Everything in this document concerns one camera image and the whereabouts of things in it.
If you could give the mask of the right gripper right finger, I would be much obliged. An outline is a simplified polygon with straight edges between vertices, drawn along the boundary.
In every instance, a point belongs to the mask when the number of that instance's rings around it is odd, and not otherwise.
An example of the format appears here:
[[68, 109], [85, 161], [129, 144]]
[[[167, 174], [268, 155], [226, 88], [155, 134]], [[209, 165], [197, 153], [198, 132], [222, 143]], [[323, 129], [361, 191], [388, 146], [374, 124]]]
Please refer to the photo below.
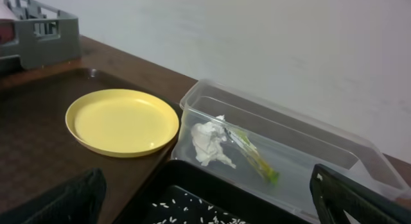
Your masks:
[[350, 224], [347, 215], [361, 224], [410, 224], [410, 210], [322, 164], [313, 168], [310, 192], [322, 224]]

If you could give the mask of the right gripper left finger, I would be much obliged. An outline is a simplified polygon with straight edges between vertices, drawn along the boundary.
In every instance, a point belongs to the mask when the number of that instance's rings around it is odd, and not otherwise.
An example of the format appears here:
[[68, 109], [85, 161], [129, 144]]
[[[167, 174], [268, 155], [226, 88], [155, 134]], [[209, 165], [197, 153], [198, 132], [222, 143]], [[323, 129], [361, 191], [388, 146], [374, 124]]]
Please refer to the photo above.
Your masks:
[[97, 223], [106, 191], [102, 170], [92, 168], [1, 213], [1, 224]]

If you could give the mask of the yellow plate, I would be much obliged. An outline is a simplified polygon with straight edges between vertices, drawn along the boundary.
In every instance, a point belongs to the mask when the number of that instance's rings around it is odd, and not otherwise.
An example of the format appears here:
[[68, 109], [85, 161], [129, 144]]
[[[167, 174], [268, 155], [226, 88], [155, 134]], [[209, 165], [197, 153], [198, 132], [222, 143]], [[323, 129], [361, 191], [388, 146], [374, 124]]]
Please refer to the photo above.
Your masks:
[[105, 89], [75, 100], [65, 114], [67, 129], [87, 149], [118, 158], [159, 151], [177, 134], [176, 111], [151, 94]]

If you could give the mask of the green snack wrapper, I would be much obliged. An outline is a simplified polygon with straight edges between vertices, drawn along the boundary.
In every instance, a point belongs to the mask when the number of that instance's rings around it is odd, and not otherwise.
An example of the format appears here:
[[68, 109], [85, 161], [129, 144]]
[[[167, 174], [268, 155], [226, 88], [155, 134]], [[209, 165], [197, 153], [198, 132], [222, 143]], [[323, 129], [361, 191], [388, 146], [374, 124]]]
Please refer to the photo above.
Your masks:
[[240, 149], [241, 154], [247, 159], [249, 164], [263, 178], [266, 183], [276, 185], [279, 172], [275, 171], [269, 163], [259, 154], [258, 149], [251, 143], [247, 132], [235, 128], [224, 128], [225, 134], [231, 142]]

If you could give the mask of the white napkin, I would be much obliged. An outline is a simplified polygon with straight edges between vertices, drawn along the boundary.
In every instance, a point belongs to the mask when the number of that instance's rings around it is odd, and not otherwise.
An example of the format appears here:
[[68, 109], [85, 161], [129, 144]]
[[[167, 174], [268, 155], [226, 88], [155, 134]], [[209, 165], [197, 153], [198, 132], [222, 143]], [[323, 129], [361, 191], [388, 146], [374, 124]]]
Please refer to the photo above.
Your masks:
[[216, 121], [197, 123], [191, 128], [192, 143], [196, 151], [196, 159], [201, 166], [208, 166], [212, 161], [221, 163], [236, 169], [236, 165], [226, 156], [221, 146], [227, 141], [224, 127]]

